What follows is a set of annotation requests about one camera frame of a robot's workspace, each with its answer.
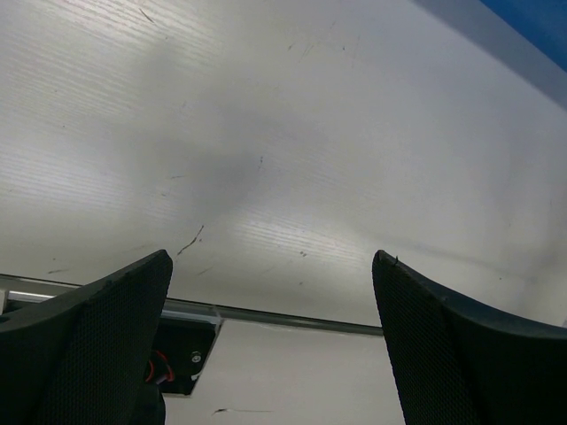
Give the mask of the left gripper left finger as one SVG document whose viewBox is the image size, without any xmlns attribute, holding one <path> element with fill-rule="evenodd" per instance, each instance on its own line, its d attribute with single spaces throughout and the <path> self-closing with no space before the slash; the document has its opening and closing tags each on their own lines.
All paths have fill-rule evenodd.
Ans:
<svg viewBox="0 0 567 425">
<path fill-rule="evenodd" d="M 156 251 L 1 316 L 3 424 L 128 424 L 173 261 Z"/>
</svg>

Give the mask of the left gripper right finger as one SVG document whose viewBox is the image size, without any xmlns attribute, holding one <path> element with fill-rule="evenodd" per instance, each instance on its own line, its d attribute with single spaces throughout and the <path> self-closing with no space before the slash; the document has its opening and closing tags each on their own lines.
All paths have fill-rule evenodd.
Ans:
<svg viewBox="0 0 567 425">
<path fill-rule="evenodd" d="M 450 290 L 385 251 L 377 310 L 407 424 L 564 424 L 566 330 Z"/>
</svg>

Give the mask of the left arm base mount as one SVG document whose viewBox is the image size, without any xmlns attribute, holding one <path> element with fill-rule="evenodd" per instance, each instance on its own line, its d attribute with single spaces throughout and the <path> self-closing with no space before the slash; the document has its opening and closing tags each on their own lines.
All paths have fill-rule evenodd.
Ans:
<svg viewBox="0 0 567 425">
<path fill-rule="evenodd" d="M 78 288 L 72 283 L 1 276 L 1 291 L 5 293 L 10 311 Z M 152 344 L 153 358 L 166 362 L 170 369 L 170 376 L 161 379 L 164 393 L 178 397 L 191 395 L 222 323 L 223 319 L 211 306 L 172 298 L 165 301 Z"/>
</svg>

